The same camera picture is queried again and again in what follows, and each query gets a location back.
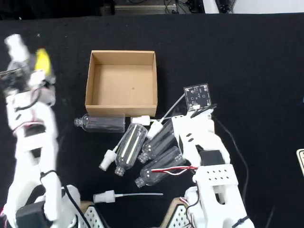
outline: black tabletop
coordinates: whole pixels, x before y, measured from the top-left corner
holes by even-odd
[[[121,137],[86,133],[73,127],[85,112],[85,86],[90,52],[94,50],[155,50],[158,109],[161,117],[183,93],[184,86],[208,83],[214,115],[233,133],[249,166],[246,208],[258,228],[296,227],[302,222],[303,175],[296,150],[304,147],[304,14],[285,15],[163,15],[1,21],[0,41],[13,33],[30,51],[45,48],[57,75],[54,106],[59,139],[58,174],[78,187],[82,200],[94,193],[163,192],[164,197],[129,197],[99,204],[113,227],[160,225],[174,197],[193,186],[191,173],[168,177],[138,189],[134,180],[142,165],[124,177],[98,168],[107,149]],[[0,69],[9,63],[0,42]],[[0,206],[14,175],[15,138],[0,99]],[[234,165],[239,188],[245,167],[230,137],[216,124]]]

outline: empty plastic bottle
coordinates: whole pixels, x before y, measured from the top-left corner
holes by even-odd
[[[87,132],[119,132],[125,129],[125,117],[92,117],[85,114],[74,120],[76,127],[82,127]]]
[[[169,174],[162,172],[152,172],[153,169],[163,169],[172,166],[183,165],[186,160],[182,157],[182,154],[178,147],[173,146],[165,153],[156,157],[153,161],[145,165],[141,172],[140,177],[135,180],[138,188],[144,185],[154,185],[164,179]]]
[[[138,160],[145,163],[149,159],[155,159],[156,156],[172,146],[175,141],[172,120],[168,120],[156,136],[142,145],[142,153],[138,156]]]
[[[130,169],[140,152],[143,141],[147,135],[147,129],[139,124],[131,124],[123,136],[123,140],[117,150],[115,173],[123,176],[125,170]]]

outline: cardboard box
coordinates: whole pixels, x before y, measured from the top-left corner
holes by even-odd
[[[92,51],[85,98],[91,116],[155,116],[155,52]]]

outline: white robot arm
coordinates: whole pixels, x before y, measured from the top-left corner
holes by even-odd
[[[192,111],[172,118],[183,157],[198,167],[193,176],[196,186],[185,193],[189,205],[194,205],[187,210],[188,218],[193,218],[195,228],[254,228],[229,153],[215,134],[212,112],[211,108],[196,116]]]
[[[87,227],[73,205],[80,205],[77,188],[62,188],[56,174],[57,126],[51,109],[55,103],[55,76],[48,55],[41,49],[37,57],[31,56],[17,34],[5,42],[12,61],[8,71],[1,72],[0,79],[8,123],[17,144],[14,180],[1,215],[7,217],[13,228]],[[33,189],[40,184],[45,194],[34,204],[26,205]]]

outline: yellow object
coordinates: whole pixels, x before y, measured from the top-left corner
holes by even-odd
[[[51,73],[51,61],[45,49],[38,49],[36,52],[35,70],[43,70],[48,76]]]

